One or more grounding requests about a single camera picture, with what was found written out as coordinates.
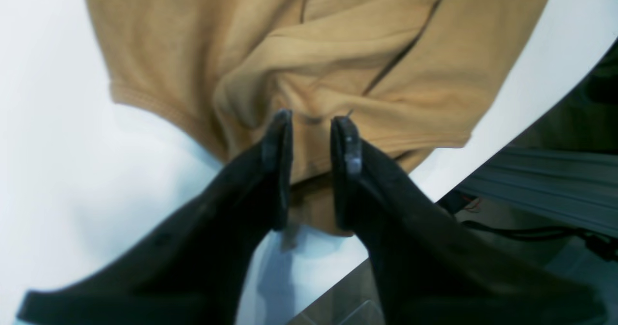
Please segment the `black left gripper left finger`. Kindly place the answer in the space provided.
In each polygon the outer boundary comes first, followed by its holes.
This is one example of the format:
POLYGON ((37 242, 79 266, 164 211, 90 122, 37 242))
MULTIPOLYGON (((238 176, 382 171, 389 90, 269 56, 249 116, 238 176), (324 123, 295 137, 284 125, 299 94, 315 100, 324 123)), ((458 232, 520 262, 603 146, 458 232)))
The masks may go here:
POLYGON ((288 222, 292 112, 203 193, 128 252, 79 283, 29 291, 17 318, 32 325, 232 325, 251 258, 288 222))

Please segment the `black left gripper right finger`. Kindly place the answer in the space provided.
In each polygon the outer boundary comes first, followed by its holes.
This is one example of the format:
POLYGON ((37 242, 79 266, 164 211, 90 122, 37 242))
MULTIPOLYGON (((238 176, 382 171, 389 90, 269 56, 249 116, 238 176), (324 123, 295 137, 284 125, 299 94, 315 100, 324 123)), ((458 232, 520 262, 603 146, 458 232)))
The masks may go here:
POLYGON ((331 121, 338 226, 368 250, 388 325, 602 325, 587 285, 486 244, 439 210, 408 173, 362 140, 353 121, 331 121))

